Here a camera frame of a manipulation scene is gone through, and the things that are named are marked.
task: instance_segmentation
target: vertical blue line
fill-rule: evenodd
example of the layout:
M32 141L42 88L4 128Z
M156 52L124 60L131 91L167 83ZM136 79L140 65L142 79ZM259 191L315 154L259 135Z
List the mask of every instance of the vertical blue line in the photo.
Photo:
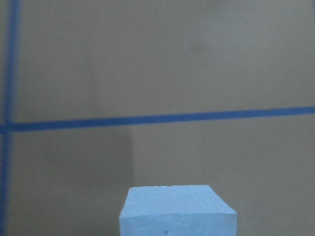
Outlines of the vertical blue line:
M3 111L3 140L1 159L1 189L0 189L0 236L6 234L7 204L9 189L9 166L11 150L11 134L9 126L12 121L14 77L16 66L16 49L18 36L19 0L9 0L9 15L7 28L7 50L5 61L4 111Z

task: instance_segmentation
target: light blue cube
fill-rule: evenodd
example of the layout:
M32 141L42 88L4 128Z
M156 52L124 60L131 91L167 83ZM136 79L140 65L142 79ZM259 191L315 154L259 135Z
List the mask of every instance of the light blue cube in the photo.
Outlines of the light blue cube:
M236 236L237 213L209 186L129 189L121 236Z

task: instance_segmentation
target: block's top face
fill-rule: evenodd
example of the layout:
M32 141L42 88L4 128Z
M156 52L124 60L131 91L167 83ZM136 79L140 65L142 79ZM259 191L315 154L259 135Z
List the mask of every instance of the block's top face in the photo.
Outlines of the block's top face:
M134 187L120 218L155 214L236 214L209 186Z

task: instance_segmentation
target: blue line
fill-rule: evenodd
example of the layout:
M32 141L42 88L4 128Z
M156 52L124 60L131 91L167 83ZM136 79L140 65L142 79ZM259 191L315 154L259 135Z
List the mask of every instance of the blue line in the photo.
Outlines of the blue line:
M10 130L15 132L38 131L86 128L100 126L118 126L118 125L140 125L153 123L171 123L188 122L216 119L238 119L238 118L261 118L315 114L315 106L296 107L296 108L278 108L270 110L244 110L244 111L225 111L225 112L206 112L206 113L188 113L173 115L156 116L136 116L122 118L100 118L100 119L82 119L82 120L62 120L47 122L13 123Z
M9 16L8 16L8 31L7 31L7 54L5 68L5 95L4 95L4 111L3 122L1 128L3 134L2 140L2 159L1 159L1 189L0 189L0 236L6 234L7 221L7 202L9 191L9 170L10 170L10 150L11 150L11 134L10 124L13 113L13 88L16 66L16 47L18 38L18 15L19 15L19 0L10 0Z

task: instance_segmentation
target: foam block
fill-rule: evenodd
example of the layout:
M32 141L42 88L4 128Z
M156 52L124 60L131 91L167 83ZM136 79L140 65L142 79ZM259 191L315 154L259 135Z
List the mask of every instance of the foam block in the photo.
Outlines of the foam block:
M237 213L209 186L129 189L121 236L236 236Z

